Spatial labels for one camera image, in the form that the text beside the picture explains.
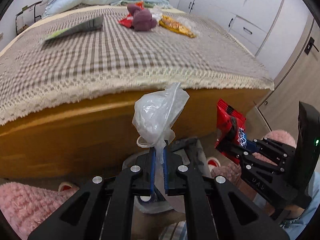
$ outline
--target red snack package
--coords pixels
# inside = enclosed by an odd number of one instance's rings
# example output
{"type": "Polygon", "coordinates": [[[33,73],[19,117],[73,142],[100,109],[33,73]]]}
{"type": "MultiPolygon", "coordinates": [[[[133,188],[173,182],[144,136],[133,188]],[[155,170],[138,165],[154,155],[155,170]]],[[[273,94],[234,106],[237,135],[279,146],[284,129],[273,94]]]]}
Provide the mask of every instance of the red snack package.
{"type": "MultiPolygon", "coordinates": [[[[218,138],[215,147],[219,145],[220,141],[227,139],[245,148],[247,146],[245,120],[246,118],[241,113],[220,99],[217,103],[217,128],[221,131],[221,136],[218,138]]],[[[239,164],[240,161],[236,157],[224,152],[222,154],[235,164],[239,164]]]]}
{"type": "MultiPolygon", "coordinates": [[[[138,5],[141,9],[144,9],[144,2],[136,2],[135,5],[138,5]]],[[[119,23],[127,28],[132,27],[132,20],[133,20],[133,15],[129,13],[126,18],[123,18],[122,20],[119,21],[119,23]]]]}

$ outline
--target wooden footboard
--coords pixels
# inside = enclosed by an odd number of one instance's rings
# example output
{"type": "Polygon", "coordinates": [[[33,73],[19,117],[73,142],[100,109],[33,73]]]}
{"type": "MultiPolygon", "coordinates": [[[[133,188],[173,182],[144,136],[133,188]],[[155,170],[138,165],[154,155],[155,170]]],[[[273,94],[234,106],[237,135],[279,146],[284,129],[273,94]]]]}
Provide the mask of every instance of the wooden footboard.
{"type": "MultiPolygon", "coordinates": [[[[141,151],[132,125],[134,103],[152,91],[110,94],[32,113],[0,127],[0,177],[88,174],[121,164],[141,151]]],[[[176,138],[216,129],[216,104],[224,99],[246,114],[268,90],[187,90],[190,99],[173,126],[176,138]]]]}

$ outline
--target black drawer handle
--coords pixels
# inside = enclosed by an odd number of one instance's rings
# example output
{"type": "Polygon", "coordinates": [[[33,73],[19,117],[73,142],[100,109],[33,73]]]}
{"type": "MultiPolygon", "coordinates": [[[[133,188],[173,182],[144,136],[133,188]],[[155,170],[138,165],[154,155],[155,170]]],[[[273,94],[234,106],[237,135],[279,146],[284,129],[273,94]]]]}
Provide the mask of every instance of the black drawer handle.
{"type": "Polygon", "coordinates": [[[250,35],[252,35],[252,31],[248,30],[247,28],[243,27],[244,31],[247,31],[248,33],[250,33],[250,35]]]}
{"type": "Polygon", "coordinates": [[[229,22],[229,27],[230,27],[230,25],[231,25],[232,21],[233,21],[233,18],[232,18],[232,19],[231,19],[231,21],[229,22]]]}

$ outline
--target drawer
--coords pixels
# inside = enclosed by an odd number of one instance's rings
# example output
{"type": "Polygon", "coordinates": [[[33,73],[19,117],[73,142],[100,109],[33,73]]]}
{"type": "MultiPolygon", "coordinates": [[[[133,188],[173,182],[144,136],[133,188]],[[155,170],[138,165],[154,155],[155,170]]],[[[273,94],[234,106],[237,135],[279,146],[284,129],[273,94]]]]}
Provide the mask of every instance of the drawer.
{"type": "Polygon", "coordinates": [[[257,26],[247,22],[244,19],[236,17],[234,22],[232,23],[231,30],[234,30],[236,33],[239,33],[241,36],[246,38],[256,47],[260,47],[264,38],[266,37],[266,33],[259,29],[257,26]]]}
{"type": "Polygon", "coordinates": [[[246,38],[242,37],[239,33],[236,33],[233,30],[230,30],[229,33],[234,36],[238,41],[240,41],[253,55],[255,55],[259,48],[253,45],[246,38]]]}

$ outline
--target striped fabric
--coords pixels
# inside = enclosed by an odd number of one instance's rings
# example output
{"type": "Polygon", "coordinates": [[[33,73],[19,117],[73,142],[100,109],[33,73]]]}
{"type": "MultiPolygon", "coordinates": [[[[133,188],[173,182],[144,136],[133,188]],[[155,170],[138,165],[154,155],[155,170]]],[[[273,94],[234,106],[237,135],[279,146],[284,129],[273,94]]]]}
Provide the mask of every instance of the striped fabric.
{"type": "Polygon", "coordinates": [[[159,26],[135,33],[118,24],[126,14],[123,8],[88,9],[26,30],[0,57],[0,124],[46,107],[172,82],[195,89],[273,89],[264,66],[212,20],[184,15],[199,34],[191,39],[159,26]],[[102,30],[44,42],[101,15],[102,30]]]}
{"type": "Polygon", "coordinates": [[[164,229],[160,234],[159,240],[187,240],[187,223],[181,221],[176,224],[172,224],[164,229]]]}

